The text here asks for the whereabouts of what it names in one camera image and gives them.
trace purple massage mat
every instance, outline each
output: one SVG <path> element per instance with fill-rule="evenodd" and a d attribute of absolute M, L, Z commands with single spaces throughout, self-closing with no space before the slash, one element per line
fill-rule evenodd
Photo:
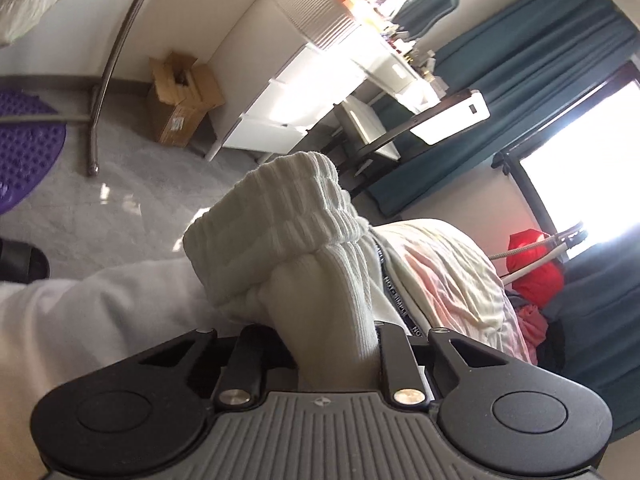
<path fill-rule="evenodd" d="M 55 113 L 36 96 L 0 91 L 0 116 Z M 65 137 L 62 123 L 0 124 L 0 214 L 25 198 L 49 173 Z"/>

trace gray tile floor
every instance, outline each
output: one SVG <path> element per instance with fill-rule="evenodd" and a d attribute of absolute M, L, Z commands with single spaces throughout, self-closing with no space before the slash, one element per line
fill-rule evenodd
<path fill-rule="evenodd" d="M 38 94 L 60 111 L 87 110 L 82 92 Z M 0 237 L 41 248 L 55 278 L 83 278 L 109 266 L 183 256 L 179 240 L 194 215 L 256 167 L 237 150 L 222 150 L 207 163 L 192 150 L 153 142 L 139 96 L 107 97 L 97 178 L 84 176 L 85 135 L 84 128 L 69 126 L 51 172 L 0 216 Z"/>

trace chair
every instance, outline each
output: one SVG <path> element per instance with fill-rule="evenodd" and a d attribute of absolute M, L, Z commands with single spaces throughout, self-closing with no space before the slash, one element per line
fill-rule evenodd
<path fill-rule="evenodd" d="M 434 107 L 415 115 L 408 121 L 387 131 L 373 108 L 348 96 L 334 108 L 342 131 L 321 150 L 327 155 L 343 145 L 347 160 L 338 165 L 338 172 L 355 170 L 364 182 L 350 190 L 351 197 L 359 195 L 400 164 L 429 150 L 434 144 L 455 133 L 466 130 L 489 117 L 482 94 L 464 89 L 444 98 Z M 401 153 L 393 143 L 400 134 L 411 131 L 423 142 Z"/>

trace curtain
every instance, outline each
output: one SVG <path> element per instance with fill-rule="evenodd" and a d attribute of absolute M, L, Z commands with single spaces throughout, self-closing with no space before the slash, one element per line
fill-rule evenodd
<path fill-rule="evenodd" d="M 542 311 L 564 332 L 553 371 L 604 399 L 618 440 L 640 430 L 640 225 L 571 259 L 565 282 Z"/>
<path fill-rule="evenodd" d="M 520 0 L 436 53 L 449 93 L 482 92 L 491 117 L 401 164 L 369 187 L 384 216 L 492 156 L 605 80 L 640 47 L 639 33 L 610 0 Z M 411 116 L 391 98 L 376 103 L 387 128 Z M 401 155 L 421 142 L 407 132 Z"/>
<path fill-rule="evenodd" d="M 458 8 L 460 0 L 407 0 L 393 22 L 409 33 L 410 40 L 423 37 L 433 25 Z"/>

